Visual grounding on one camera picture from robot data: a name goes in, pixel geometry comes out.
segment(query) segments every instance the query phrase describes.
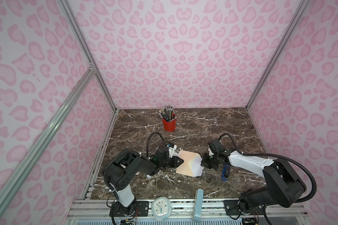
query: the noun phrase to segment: alarm clock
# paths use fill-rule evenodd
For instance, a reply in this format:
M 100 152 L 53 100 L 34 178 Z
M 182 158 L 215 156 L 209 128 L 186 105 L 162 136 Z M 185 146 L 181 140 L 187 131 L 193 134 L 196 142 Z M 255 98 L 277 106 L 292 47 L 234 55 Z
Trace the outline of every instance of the alarm clock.
M 151 210 L 156 221 L 166 220 L 171 215 L 171 203 L 166 197 L 157 198 L 152 202 Z

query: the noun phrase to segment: mounting plate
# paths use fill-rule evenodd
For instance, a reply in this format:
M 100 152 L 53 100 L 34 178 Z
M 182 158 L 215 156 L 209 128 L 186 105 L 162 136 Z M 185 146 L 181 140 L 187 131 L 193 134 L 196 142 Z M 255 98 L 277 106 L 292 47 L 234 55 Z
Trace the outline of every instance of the mounting plate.
M 120 203 L 119 202 L 113 202 L 111 205 L 111 209 L 113 210 L 114 216 L 115 217 L 128 217 L 128 216 L 133 216 L 133 215 L 125 215 L 125 212 L 120 208 Z M 136 208 L 139 208 L 139 213 L 138 213 L 138 217 L 139 216 L 148 216 L 148 211 L 149 211 L 149 201 L 136 201 L 135 204 Z
M 238 200 L 224 200 L 223 202 L 225 213 L 227 214 L 227 216 L 234 217 L 240 214 L 238 210 Z M 256 207 L 255 209 L 257 210 L 259 215 L 263 215 L 262 209 L 260 209 L 259 207 Z

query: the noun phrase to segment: pink leopard print wall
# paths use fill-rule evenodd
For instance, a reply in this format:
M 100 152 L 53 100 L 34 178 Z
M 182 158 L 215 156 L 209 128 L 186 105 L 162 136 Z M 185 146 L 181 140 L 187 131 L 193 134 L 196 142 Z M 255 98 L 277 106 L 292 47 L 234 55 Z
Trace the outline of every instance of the pink leopard print wall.
M 92 78 L 0 225 L 63 224 L 72 201 L 83 191 L 112 113 L 99 83 Z
M 0 189 L 87 68 L 55 0 L 0 0 Z
M 305 203 L 313 225 L 337 225 L 338 0 L 313 2 L 250 114 L 267 150 L 315 176 L 317 194 Z
M 69 0 L 117 107 L 245 106 L 299 0 Z

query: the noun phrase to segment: red cup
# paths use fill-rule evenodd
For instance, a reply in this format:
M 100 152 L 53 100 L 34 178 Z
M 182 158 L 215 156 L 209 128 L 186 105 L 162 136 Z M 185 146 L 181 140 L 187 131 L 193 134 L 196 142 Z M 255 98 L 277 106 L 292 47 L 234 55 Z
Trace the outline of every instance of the red cup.
M 163 121 L 163 124 L 164 124 L 164 129 L 168 132 L 171 132 L 171 131 L 174 131 L 175 130 L 175 122 L 176 122 L 176 119 L 174 119 L 173 121 L 171 122 L 167 122 L 165 121 L 165 119 L 162 120 Z

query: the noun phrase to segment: brown marble surface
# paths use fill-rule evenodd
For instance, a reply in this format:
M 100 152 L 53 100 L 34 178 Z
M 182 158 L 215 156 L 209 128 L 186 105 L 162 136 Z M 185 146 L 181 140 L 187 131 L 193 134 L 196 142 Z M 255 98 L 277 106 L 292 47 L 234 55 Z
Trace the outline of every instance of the brown marble surface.
M 102 177 L 104 167 L 124 148 L 144 153 L 149 134 L 154 131 L 161 133 L 166 141 L 171 141 L 178 148 L 197 152 L 201 156 L 208 150 L 207 143 L 225 132 L 233 134 L 242 151 L 265 152 L 244 108 L 176 109 L 175 112 L 178 118 L 176 129 L 167 132 L 163 128 L 158 110 L 119 111 L 91 199 L 107 199 L 109 196 L 114 199 L 105 188 Z M 227 136 L 221 142 L 226 148 L 234 148 Z M 160 137 L 154 135 L 149 145 L 149 155 L 155 153 L 160 144 Z M 137 199 L 159 196 L 194 198 L 198 188 L 204 190 L 204 197 L 207 198 L 234 198 L 247 189 L 265 185 L 263 178 L 238 167 L 232 167 L 230 177 L 225 182 L 221 180 L 221 173 L 205 168 L 202 176 L 195 178 L 176 174 L 173 168 L 160 171 L 152 178 L 139 173 L 132 180 L 131 189 Z

